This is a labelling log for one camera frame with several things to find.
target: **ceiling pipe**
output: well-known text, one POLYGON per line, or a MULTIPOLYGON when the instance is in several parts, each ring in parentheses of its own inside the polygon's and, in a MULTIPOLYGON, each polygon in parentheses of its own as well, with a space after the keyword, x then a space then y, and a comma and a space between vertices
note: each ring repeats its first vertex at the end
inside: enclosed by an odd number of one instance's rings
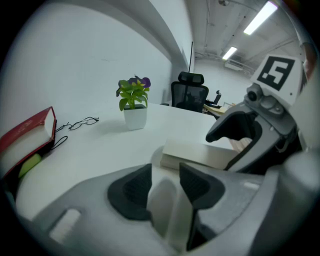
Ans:
MULTIPOLYGON (((243 12, 245 13, 244 16, 247 16, 248 13, 249 13, 249 10, 244 10, 243 12)), ((234 32, 232 33, 232 35, 235 35, 235 36, 229 36, 229 39, 227 40, 226 43, 224 43, 224 44, 222 45, 222 48, 220 49, 221 52, 218 51, 218 54, 221 55, 221 54, 223 54, 223 53, 226 53, 226 48, 230 45, 230 43, 231 43, 233 40, 235 40, 238 31, 239 31, 239 30, 242 30, 242 20, 239 22, 238 26, 236 27, 236 29, 235 29, 234 32)))
POLYGON ((210 19, 210 5, 208 3, 208 0, 205 0, 205 2, 206 2, 207 12, 206 12, 206 23, 205 23, 204 47, 203 47, 204 52, 206 52, 206 49, 207 49, 208 24, 209 24, 209 19, 210 19))
POLYGON ((246 4, 242 3, 242 2, 237 2, 237 1, 233 1, 233 0, 228 0, 228 2, 237 4, 237 5, 241 5, 241 6, 245 6, 245 7, 249 8, 249 9, 255 11, 256 13, 258 12, 256 9, 254 9, 251 6, 246 5, 246 4))
POLYGON ((286 40, 284 40, 284 41, 278 42, 277 44, 273 45, 272 47, 270 47, 270 48, 268 48, 268 49, 265 49, 265 50, 263 50, 263 51, 255 54, 255 55, 253 55, 253 56, 250 57, 250 58, 247 58, 243 63, 247 63, 247 62, 251 61, 252 59, 254 59, 254 58, 256 58, 256 57, 258 57, 258 56, 260 56, 260 55, 266 55, 266 54, 268 54, 268 53, 270 53, 270 52, 272 52, 272 51, 274 51, 274 50, 276 50, 276 49, 278 49, 278 48, 281 48, 281 47, 283 47, 283 46, 286 46, 286 45, 288 45, 288 44, 291 44, 291 43, 293 43, 293 42, 296 41, 296 40, 298 40, 298 37, 297 37, 297 36, 294 36, 294 37, 288 38, 288 39, 286 39, 286 40))

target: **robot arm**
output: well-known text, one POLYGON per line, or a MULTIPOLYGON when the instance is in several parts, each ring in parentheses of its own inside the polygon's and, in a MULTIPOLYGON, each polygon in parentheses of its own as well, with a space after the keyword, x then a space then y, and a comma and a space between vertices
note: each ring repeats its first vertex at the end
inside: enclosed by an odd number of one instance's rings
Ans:
POLYGON ((301 61, 295 57, 267 55, 251 81, 244 101, 222 115, 206 136, 208 142, 221 137, 252 139, 228 163, 226 170, 232 172, 252 172, 266 156, 274 159, 283 153, 282 158, 286 158, 288 152, 284 152, 297 137, 296 123, 288 110, 307 82, 301 61))

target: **green leaf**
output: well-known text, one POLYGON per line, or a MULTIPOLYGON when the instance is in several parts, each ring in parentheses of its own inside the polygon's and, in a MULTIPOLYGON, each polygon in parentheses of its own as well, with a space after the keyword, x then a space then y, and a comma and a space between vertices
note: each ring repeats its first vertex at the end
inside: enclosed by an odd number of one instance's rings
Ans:
POLYGON ((141 99, 139 99, 139 97, 137 97, 137 96, 133 96, 133 99, 135 100, 135 101, 137 101, 137 102, 142 102, 142 100, 141 99))
POLYGON ((120 99, 119 108, 120 108, 121 111, 124 110, 124 108, 125 108, 127 103, 128 103, 128 99, 127 98, 120 99))
POLYGON ((121 91, 121 92, 124 92, 124 93, 127 93, 127 94, 129 94, 129 95, 131 94, 131 92, 133 92, 133 90, 130 89, 130 88, 129 88, 129 89, 125 89, 125 88, 122 88, 122 87, 120 88, 120 91, 121 91))
POLYGON ((128 83, 128 81, 126 80, 120 80, 119 82, 120 82, 120 85, 122 85, 122 87, 125 89, 129 89, 131 87, 131 84, 128 83))
POLYGON ((122 98, 126 98, 126 99, 130 99, 131 98, 130 94, 127 93, 126 91, 121 92, 120 95, 121 95, 122 98))
POLYGON ((148 107, 148 100, 146 99, 146 97, 140 96, 139 98, 140 100, 143 100, 145 102, 145 106, 148 107))
POLYGON ((144 90, 144 87, 141 86, 141 85, 136 85, 136 86, 134 86, 134 88, 135 88, 136 90, 139 90, 139 91, 143 91, 143 90, 144 90))
POLYGON ((134 96, 138 96, 138 97, 140 97, 140 96, 145 96, 145 97, 148 99, 148 94, 147 94, 145 91, 142 91, 142 90, 135 91, 135 92, 133 93, 133 95, 134 95, 134 96))

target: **black rubber pad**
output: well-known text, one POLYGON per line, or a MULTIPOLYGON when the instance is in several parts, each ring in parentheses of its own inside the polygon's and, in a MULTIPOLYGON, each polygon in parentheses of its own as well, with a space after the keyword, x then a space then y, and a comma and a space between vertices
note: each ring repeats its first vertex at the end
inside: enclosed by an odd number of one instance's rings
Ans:
POLYGON ((236 141, 239 141, 242 138, 253 139, 255 136, 255 128, 252 123, 256 116, 257 114, 255 113, 246 114, 241 111, 233 112, 228 115, 224 122, 221 122, 216 126, 214 130, 208 132, 205 140, 207 142, 214 142, 222 137, 227 137, 236 141))
POLYGON ((149 163, 113 182, 107 197, 110 204, 125 218, 152 221, 151 213, 146 209, 151 186, 152 165, 149 163))
POLYGON ((225 193, 220 180, 185 163, 180 163, 180 184, 194 210, 213 207, 225 193))

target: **ceiling light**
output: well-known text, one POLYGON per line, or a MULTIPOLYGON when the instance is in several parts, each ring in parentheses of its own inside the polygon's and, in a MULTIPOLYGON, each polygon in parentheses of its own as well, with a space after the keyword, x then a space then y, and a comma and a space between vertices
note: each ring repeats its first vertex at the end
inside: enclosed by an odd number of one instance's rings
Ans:
POLYGON ((272 2, 268 1, 258 12, 258 14, 251 21, 249 26, 246 27, 244 33, 251 35, 268 17, 278 9, 272 2))
POLYGON ((224 59, 224 60, 229 59, 229 57, 230 57, 232 54, 234 54, 236 50, 238 50, 238 49, 235 48, 235 47, 231 47, 231 48, 226 52, 226 54, 222 57, 222 59, 224 59))

